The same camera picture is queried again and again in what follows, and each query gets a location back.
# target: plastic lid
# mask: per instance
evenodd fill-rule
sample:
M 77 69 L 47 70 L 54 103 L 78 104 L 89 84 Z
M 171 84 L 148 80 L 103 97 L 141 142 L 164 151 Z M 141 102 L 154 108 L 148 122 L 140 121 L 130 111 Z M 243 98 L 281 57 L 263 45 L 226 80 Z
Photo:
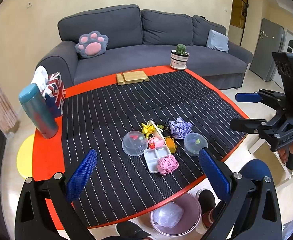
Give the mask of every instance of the plastic lid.
M 184 138 L 184 147 L 191 153 L 198 155 L 202 148 L 208 147 L 208 142 L 199 133 L 191 132 Z
M 38 92 L 39 88 L 37 84 L 29 84 L 19 93 L 19 100 L 21 104 L 26 103 L 30 99 L 32 99 Z
M 147 147 L 147 139 L 144 134 L 139 131 L 128 132 L 122 141 L 123 151 L 130 156 L 142 155 Z

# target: light blue pillow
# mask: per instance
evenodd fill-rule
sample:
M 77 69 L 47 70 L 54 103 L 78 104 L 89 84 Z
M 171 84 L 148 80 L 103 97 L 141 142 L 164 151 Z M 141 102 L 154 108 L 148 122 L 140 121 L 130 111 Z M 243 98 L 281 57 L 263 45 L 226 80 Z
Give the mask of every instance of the light blue pillow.
M 207 48 L 228 52 L 228 41 L 228 36 L 225 36 L 224 34 L 218 33 L 214 30 L 210 30 L 208 33 Z

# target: tissue box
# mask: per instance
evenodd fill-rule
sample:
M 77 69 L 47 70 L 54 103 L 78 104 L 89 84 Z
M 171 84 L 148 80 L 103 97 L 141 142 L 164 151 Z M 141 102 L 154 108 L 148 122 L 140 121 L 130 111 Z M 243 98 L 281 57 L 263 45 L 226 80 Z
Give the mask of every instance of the tissue box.
M 48 84 L 42 92 L 45 103 L 54 118 L 63 114 L 63 104 L 65 100 L 65 88 L 61 78 L 61 74 L 55 73 L 48 76 Z

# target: striped flower pot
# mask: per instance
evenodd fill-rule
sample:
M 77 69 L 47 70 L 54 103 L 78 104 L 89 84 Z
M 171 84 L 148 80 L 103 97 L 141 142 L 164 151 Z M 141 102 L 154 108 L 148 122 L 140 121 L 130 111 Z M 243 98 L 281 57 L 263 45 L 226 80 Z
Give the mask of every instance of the striped flower pot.
M 189 55 L 179 55 L 175 53 L 175 49 L 171 50 L 171 67 L 174 69 L 186 69 L 186 62 L 189 59 Z

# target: person's knee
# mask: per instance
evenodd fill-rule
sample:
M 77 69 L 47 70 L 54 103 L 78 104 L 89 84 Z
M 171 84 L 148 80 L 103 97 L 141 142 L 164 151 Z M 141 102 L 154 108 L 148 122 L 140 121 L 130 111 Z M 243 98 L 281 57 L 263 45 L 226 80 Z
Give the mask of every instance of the person's knee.
M 242 167 L 240 173 L 247 179 L 261 180 L 265 176 L 272 178 L 269 167 L 259 159 L 249 161 Z

